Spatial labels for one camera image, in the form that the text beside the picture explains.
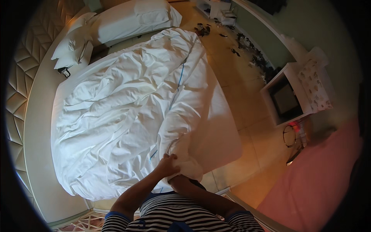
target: striped shirt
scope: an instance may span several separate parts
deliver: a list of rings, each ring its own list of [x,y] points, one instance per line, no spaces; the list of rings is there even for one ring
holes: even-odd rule
[[[263,228],[249,211],[239,211],[220,220],[210,211],[180,194],[154,197],[140,208],[140,218],[130,221],[119,212],[109,212],[102,232],[108,231],[260,231]]]

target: bed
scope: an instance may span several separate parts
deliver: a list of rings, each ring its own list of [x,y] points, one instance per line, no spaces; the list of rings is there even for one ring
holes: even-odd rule
[[[71,195],[111,199],[176,153],[181,173],[237,160],[239,135],[193,32],[170,28],[110,54],[62,82],[51,121],[59,183]],[[171,191],[167,180],[154,193]]]
[[[110,47],[147,32],[179,27],[181,14],[165,0],[131,0],[93,17],[93,46]]]

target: person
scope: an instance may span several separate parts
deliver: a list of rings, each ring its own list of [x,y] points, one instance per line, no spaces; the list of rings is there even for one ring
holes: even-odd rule
[[[180,168],[173,166],[174,159],[175,154],[164,154],[153,172],[116,200],[105,217],[102,232],[264,231],[242,206],[206,191],[200,183],[183,175],[169,181],[174,191],[151,193],[161,179],[179,173]],[[139,207],[140,218],[134,220]]]

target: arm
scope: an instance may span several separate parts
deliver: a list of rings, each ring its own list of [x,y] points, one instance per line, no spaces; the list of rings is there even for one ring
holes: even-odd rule
[[[224,218],[227,218],[229,215],[232,215],[237,211],[245,211],[245,208],[239,204],[197,187],[183,175],[171,179],[170,184],[177,193],[192,198],[205,209],[217,213]]]
[[[144,179],[131,186],[116,200],[111,211],[116,211],[133,220],[135,211],[145,200],[157,183],[165,177],[171,176],[180,171],[180,168],[173,166],[173,160],[177,159],[175,154],[169,156],[164,154],[158,166]]]

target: hand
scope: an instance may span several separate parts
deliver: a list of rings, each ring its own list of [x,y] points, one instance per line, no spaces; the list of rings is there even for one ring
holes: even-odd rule
[[[173,166],[173,160],[177,158],[175,154],[171,154],[171,156],[164,154],[164,157],[160,160],[153,172],[161,179],[180,172],[179,166]]]
[[[184,175],[175,176],[169,180],[169,184],[177,193],[185,193],[185,191],[195,186],[189,181],[189,178]]]

